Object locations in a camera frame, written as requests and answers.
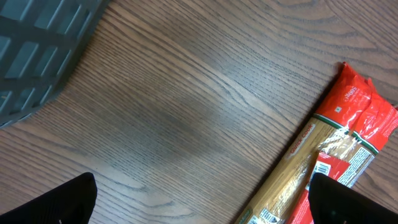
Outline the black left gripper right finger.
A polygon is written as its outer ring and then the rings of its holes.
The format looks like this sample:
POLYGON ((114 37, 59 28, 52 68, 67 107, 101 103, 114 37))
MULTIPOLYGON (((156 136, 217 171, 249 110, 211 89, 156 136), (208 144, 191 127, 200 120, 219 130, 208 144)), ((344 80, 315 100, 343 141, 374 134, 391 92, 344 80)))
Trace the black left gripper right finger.
POLYGON ((397 214, 332 178, 314 174, 308 195, 315 224, 397 224, 397 214))

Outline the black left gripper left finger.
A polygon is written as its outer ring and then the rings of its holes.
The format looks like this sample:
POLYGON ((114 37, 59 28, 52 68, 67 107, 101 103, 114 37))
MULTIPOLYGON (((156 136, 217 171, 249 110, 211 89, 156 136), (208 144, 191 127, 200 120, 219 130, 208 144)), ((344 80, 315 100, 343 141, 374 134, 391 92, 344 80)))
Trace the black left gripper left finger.
POLYGON ((88 224, 93 213, 97 186, 85 172, 51 191, 1 215, 10 224, 88 224))

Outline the orange red noodle packet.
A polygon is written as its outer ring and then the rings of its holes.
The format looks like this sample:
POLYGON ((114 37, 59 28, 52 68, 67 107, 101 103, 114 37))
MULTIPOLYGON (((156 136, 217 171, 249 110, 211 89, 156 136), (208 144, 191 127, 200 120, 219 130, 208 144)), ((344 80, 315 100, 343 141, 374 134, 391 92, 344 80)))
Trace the orange red noodle packet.
POLYGON ((237 224, 313 223, 310 181, 352 187, 397 128, 397 108, 348 63, 316 112, 248 203, 237 224))

